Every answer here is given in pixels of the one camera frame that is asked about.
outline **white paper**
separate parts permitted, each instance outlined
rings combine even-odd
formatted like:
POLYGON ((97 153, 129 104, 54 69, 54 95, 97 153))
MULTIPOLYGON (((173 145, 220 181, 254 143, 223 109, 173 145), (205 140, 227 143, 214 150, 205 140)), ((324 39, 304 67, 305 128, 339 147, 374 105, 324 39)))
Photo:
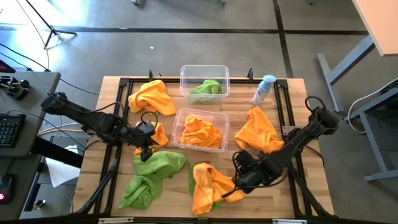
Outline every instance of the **white paper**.
MULTIPOLYGON (((65 149, 68 149, 71 152, 78 153, 77 145, 68 146, 65 149)), ((62 162, 55 161, 53 159, 45 158, 47 162, 47 167, 50 171, 51 183, 53 187, 58 187, 60 184, 65 183, 68 180, 72 180, 79 176, 80 169, 66 165, 62 162)))

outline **keyboard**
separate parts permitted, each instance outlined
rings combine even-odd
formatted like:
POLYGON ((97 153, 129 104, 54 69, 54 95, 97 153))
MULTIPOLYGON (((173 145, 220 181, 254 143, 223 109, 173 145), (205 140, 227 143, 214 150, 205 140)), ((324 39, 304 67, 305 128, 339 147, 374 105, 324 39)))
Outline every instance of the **keyboard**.
POLYGON ((0 148, 13 148, 24 125, 26 114, 0 113, 0 148))

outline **blue bottle cap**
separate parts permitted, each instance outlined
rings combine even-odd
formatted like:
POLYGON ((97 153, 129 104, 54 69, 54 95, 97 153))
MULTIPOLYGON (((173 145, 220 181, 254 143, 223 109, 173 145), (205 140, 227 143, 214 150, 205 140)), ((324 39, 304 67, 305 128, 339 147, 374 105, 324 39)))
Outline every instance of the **blue bottle cap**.
POLYGON ((274 83, 276 82, 276 77, 273 75, 264 75, 264 77, 262 78, 265 82, 267 83, 274 83))

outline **computer mouse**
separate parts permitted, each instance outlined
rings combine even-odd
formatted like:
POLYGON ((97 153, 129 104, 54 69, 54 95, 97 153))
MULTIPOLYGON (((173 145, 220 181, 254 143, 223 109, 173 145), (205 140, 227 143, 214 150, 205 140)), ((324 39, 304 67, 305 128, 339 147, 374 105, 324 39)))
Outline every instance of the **computer mouse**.
POLYGON ((14 199, 15 179, 14 174, 6 174, 0 177, 0 204, 8 204, 14 199))

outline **plastic bin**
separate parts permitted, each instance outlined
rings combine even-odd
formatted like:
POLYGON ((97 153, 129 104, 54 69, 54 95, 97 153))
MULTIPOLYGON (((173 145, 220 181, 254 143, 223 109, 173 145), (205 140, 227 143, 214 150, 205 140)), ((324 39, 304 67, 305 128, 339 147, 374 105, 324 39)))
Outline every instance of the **plastic bin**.
POLYGON ((229 70, 224 65, 184 65, 180 75, 180 94, 188 104, 219 104, 229 95, 229 70), (222 94, 190 94, 205 80, 221 84, 222 94))
POLYGON ((224 152, 228 145, 228 133, 229 133, 229 117, 223 113, 214 113, 209 111, 191 110, 191 109, 179 109, 175 115, 174 127, 172 132, 172 144, 178 146, 181 149, 193 149, 205 152, 224 152), (200 118, 203 121, 211 122, 215 128, 221 130, 221 142, 219 149, 213 149, 209 147, 200 146, 189 146, 186 144, 180 144, 181 133, 185 129, 185 120, 187 116, 191 115, 196 118, 200 118))

